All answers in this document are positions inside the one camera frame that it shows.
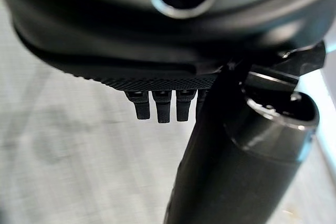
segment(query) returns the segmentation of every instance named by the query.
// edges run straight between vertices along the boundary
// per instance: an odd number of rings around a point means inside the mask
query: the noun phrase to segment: black plastic clip
[[[176,91],[176,116],[178,122],[188,121],[190,104],[195,95],[196,90]]]
[[[137,118],[139,120],[146,120],[151,117],[148,91],[125,91],[125,94],[128,100],[134,103]]]
[[[209,93],[209,89],[199,89],[197,93],[197,104],[196,104],[196,118],[198,113],[201,111],[203,103],[205,101],[206,95]]]
[[[172,91],[152,91],[152,94],[156,103],[156,110],[158,112],[158,122],[169,123],[170,100],[172,99]]]

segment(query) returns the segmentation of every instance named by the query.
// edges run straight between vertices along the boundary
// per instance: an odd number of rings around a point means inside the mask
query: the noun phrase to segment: black plastic part
[[[153,99],[156,103],[158,112],[157,120],[159,123],[169,123],[170,121],[170,102],[172,100],[172,91],[154,91]]]
[[[303,101],[313,112],[302,121],[311,123],[304,132],[301,122],[291,128],[254,111],[239,81],[225,71],[210,90],[179,165],[165,224],[264,224],[306,157],[318,124],[311,99]],[[254,118],[264,121],[260,125]],[[297,134],[269,138],[270,131]],[[274,144],[282,147],[272,149]]]
[[[201,108],[203,106],[203,103],[205,101],[205,98],[208,92],[209,92],[209,89],[199,89],[197,92],[196,119],[197,119],[197,115],[201,111]]]
[[[196,90],[176,91],[176,116],[178,122],[188,121],[190,104],[195,95]]]
[[[148,92],[125,92],[125,94],[127,98],[134,103],[139,120],[146,120],[151,117]]]

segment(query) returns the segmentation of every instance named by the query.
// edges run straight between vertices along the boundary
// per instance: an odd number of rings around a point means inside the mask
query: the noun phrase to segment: cylindrical black tube
[[[233,78],[222,74],[205,101],[167,224],[265,223],[309,149],[319,116],[308,96],[253,91],[250,98]]]

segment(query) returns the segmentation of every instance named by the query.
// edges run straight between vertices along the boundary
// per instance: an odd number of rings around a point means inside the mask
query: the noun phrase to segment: black cylinder
[[[197,118],[167,224],[263,224],[307,154],[319,122],[315,103],[302,93],[247,91],[233,80],[222,74]]]

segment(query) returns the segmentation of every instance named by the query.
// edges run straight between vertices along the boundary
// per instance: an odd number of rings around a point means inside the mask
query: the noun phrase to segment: small black tab
[[[148,91],[125,92],[127,98],[134,103],[137,118],[146,120],[151,117]]]
[[[190,104],[195,95],[196,90],[176,91],[176,115],[178,122],[188,121]]]
[[[209,89],[199,89],[197,93],[197,104],[196,104],[196,119],[198,113],[201,111],[203,103],[205,101],[206,95],[209,93]]]
[[[152,91],[153,99],[156,103],[158,112],[157,120],[159,123],[169,123],[170,121],[170,101],[172,91]]]

